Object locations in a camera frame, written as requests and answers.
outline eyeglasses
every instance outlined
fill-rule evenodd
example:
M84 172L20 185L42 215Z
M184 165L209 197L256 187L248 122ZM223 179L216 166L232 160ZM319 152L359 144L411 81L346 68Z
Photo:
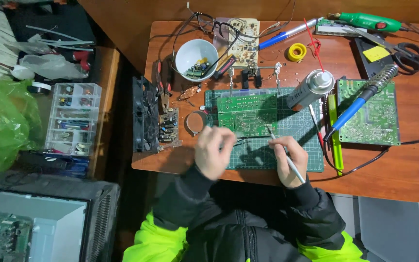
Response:
M236 36L234 41L229 45L229 47L227 48L227 50L224 52L224 54L222 54L212 65L208 66L206 68L206 70L204 71L204 73L201 75L201 78L205 77L208 72L211 71L211 68L213 68L221 58L223 58L227 52L229 51L229 49L234 45L234 43L237 41L237 39L240 36L240 30L238 30L237 28L233 27L232 25L226 23L226 22L218 22L216 21L213 17L207 15L207 14L203 14L200 12L195 12L193 13L193 15L191 15L189 17L189 19L183 24L183 26L181 27L181 29L179 30L179 32L176 35L176 38L174 39L174 45L172 45L172 62L174 62L174 54L176 52L176 42L177 42L177 38L179 37L179 35L183 32L183 29L185 27L187 27L187 25L189 24L190 21L192 21L193 18L196 17L196 20L198 21L198 26L201 28L201 30L203 30L204 32L207 33L214 33L214 30L216 29L216 27L219 27L219 35L223 36L223 32L222 32L222 27L223 26L227 26L230 29L234 30L234 32L236 32Z

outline black eyeglass frame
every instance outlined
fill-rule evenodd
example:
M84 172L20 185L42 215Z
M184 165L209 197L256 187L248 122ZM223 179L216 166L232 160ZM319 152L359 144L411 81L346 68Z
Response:
M207 17L207 18L209 18L209 19L211 19L211 21L213 21L213 26L212 26L212 28L211 28L211 31L208 31L208 30L205 30L204 29L204 26L202 26L201 25L201 23L203 22L203 21L201 21L200 19L199 19L199 16L205 16L205 17ZM226 54L227 54L227 52L229 51L229 49L234 45L234 43L237 41L237 39L239 38L239 36L240 36L240 30L238 30L237 28L235 28L235 27L233 27L232 25L230 25L229 23L226 23L226 22L218 22L218 21L216 21L212 16L210 16L210 15L207 15L207 14L203 14L203 13L200 13L200 12L195 12L195 13L193 13L193 15L191 15L190 17L189 17L189 19L183 24L183 26L181 27L181 29L179 30L179 32L176 34L176 38L174 39L174 44L172 45L172 63L174 63L174 60L175 60L175 53L176 53L176 42L177 42L177 38L179 37L179 35L183 32L183 29L185 28L185 27L187 27L187 25L190 23L190 21L192 21L192 19L193 18L195 18L196 17L196 20L197 20L197 22L198 22L198 26L201 28L201 30L203 30L203 31L205 31L205 32L208 32L208 33L214 33L214 29L216 28L216 25L218 25L219 26L219 35L220 36L222 36L223 35L223 32L222 32L222 26L227 26L227 27L230 27L232 30L234 30L235 32L236 32L236 36L235 36L235 39L234 39L234 41L229 45L229 47L227 48L227 50L224 52L224 54L222 54L220 57L218 57L218 59L212 64L212 65L210 65L210 66L208 66L207 68L206 68L206 70L205 70L205 72L203 73L203 75L201 76L201 78L204 78L207 74L208 74L208 72L210 71L210 69L211 68L213 68L218 62L219 62L219 60L221 59L221 58L223 58Z

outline green plastic bag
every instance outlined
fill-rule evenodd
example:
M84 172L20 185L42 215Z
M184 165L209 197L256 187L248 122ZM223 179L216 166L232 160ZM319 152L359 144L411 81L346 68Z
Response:
M44 138L32 80L0 80L0 172L8 170L19 150L38 150Z

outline yellow tape roll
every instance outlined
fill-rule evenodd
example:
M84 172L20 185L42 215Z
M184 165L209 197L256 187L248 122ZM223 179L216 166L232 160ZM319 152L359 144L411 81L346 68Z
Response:
M298 50L300 52L299 55L296 55L294 53L295 50ZM287 56L291 61L297 62L303 59L306 55L306 47L303 44L295 43L290 46L289 52L287 53Z

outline scissors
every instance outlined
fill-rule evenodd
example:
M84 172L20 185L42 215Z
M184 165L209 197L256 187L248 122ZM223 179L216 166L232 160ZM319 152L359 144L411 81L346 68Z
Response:
M370 33L357 30L350 26L348 28L387 49L387 51L392 54L394 62L405 72L408 72L409 74L419 72L419 46L407 42L394 45Z

